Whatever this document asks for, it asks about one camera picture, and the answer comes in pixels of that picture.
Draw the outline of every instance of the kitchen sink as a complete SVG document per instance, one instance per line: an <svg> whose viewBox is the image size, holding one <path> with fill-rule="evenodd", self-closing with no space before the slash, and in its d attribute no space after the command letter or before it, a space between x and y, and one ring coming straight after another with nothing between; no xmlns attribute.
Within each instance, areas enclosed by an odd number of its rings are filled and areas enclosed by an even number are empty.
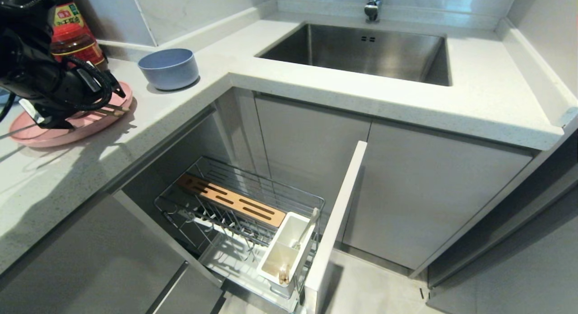
<svg viewBox="0 0 578 314"><path fill-rule="evenodd" d="M440 36L306 24L260 57L450 86Z"/></svg>

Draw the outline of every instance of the faucet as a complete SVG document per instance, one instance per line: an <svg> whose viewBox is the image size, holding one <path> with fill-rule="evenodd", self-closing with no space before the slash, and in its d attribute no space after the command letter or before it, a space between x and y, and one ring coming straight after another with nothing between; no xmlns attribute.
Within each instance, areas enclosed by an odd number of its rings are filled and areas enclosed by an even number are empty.
<svg viewBox="0 0 578 314"><path fill-rule="evenodd" d="M378 23L379 22L379 10L382 6L382 0L369 0L367 5L365 5L365 14L367 23Z"/></svg>

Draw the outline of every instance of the cabinet door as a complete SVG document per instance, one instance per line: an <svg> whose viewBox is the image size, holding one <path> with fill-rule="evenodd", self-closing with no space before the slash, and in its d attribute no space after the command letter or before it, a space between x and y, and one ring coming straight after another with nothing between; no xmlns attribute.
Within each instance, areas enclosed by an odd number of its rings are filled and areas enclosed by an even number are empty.
<svg viewBox="0 0 578 314"><path fill-rule="evenodd" d="M256 108L271 178L323 197L324 227L356 143L367 140L370 120L262 95Z"/></svg>
<svg viewBox="0 0 578 314"><path fill-rule="evenodd" d="M416 269L526 166L518 150L374 122L344 242Z"/></svg>
<svg viewBox="0 0 578 314"><path fill-rule="evenodd" d="M144 314L183 262L107 196L66 219L2 278L0 312ZM219 288L200 274L197 283L215 297L196 299L214 304Z"/></svg>
<svg viewBox="0 0 578 314"><path fill-rule="evenodd" d="M166 293L157 298L158 307L153 306L149 313L154 314L211 314L221 291L214 288L205 277L185 262L165 287Z"/></svg>
<svg viewBox="0 0 578 314"><path fill-rule="evenodd" d="M335 204L322 233L323 236L317 247L309 274L305 279L305 303L303 307L307 314L322 314L326 298L331 297L332 290L335 291L332 280L336 277L338 266L330 263L330 255L339 238L347 205L349 205L366 149L367 142L365 141L358 141L355 145L355 151L348 162L342 182L339 184L340 188Z"/></svg>

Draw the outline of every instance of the open cabinet door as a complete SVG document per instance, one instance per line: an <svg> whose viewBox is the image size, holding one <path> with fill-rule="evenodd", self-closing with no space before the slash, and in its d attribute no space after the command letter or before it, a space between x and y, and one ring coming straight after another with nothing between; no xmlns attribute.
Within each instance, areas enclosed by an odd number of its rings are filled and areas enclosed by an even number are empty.
<svg viewBox="0 0 578 314"><path fill-rule="evenodd" d="M174 240L166 231L164 231L149 215L147 215L128 195L126 195L122 190L114 194L114 199L116 199L122 206L127 209L133 216L143 223L147 229L149 229L158 238L161 238L167 246L172 248L174 252L179 253L183 260L187 261L191 269L194 269L200 273L204 279L213 286L218 288L223 284L222 281L215 278L212 273L209 272L207 268L204 267L197 259L195 259L189 252L187 252L178 242Z"/></svg>
<svg viewBox="0 0 578 314"><path fill-rule="evenodd" d="M130 208L109 194L82 205L2 276L0 313L210 314L219 281Z"/></svg>
<svg viewBox="0 0 578 314"><path fill-rule="evenodd" d="M367 147L367 142L359 141L353 157L351 157L351 162L349 163L349 168L341 184L341 189L335 201L333 211L329 221L327 223L326 229L323 232L322 240L319 243L319 247L316 256L313 260L309 275L305 280L305 310L307 314L321 314L321 308L324 303L324 299L327 296L326 291L328 289L328 284L332 275L330 266L330 255L335 244L335 240L339 234L339 228L343 222L343 217L345 216L345 211L347 210L347 205L349 204L349 198L351 197L351 192L355 186L355 181L357 180L357 174L359 173L359 168L363 161L365 155L365 149Z"/></svg>

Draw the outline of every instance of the wire rack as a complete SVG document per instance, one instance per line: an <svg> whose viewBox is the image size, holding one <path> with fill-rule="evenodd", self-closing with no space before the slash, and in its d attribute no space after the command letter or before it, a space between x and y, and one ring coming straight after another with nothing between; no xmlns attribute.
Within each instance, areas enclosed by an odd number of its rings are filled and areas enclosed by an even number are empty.
<svg viewBox="0 0 578 314"><path fill-rule="evenodd" d="M292 211L311 217L314 208L318 208L322 213L325 205L322 197L209 157L200 157L185 173L285 213ZM270 291L268 282L258 277L255 271L277 232L277 227L244 216L198 194L187 192L176 183L171 184L155 199L155 206L185 238L188 250L198 256L201 263L280 305L281 308L293 311L321 236L321 216L312 235L312 250L307 255L308 259L303 268L295 273L295 291L287 299Z"/></svg>

